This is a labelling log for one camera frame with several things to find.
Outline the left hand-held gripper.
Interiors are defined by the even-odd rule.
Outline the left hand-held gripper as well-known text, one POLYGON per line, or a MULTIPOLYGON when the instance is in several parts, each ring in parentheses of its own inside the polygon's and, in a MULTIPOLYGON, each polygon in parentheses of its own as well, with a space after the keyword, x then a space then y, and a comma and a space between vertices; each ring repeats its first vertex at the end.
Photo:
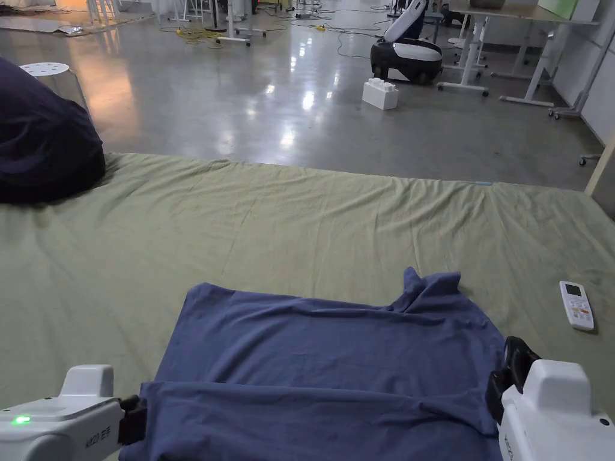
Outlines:
POLYGON ((1 460, 106 460, 146 426, 147 401, 115 397, 112 366, 74 366, 57 396, 1 411, 1 460))

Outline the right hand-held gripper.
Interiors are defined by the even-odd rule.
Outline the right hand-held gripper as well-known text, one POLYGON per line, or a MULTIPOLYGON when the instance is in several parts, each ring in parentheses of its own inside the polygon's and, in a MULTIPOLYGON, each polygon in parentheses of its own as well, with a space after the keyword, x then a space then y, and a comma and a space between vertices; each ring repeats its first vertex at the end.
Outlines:
POLYGON ((503 460, 614 460, 614 421, 594 410, 580 364, 541 360, 508 336, 504 367, 491 373, 485 396, 503 460))

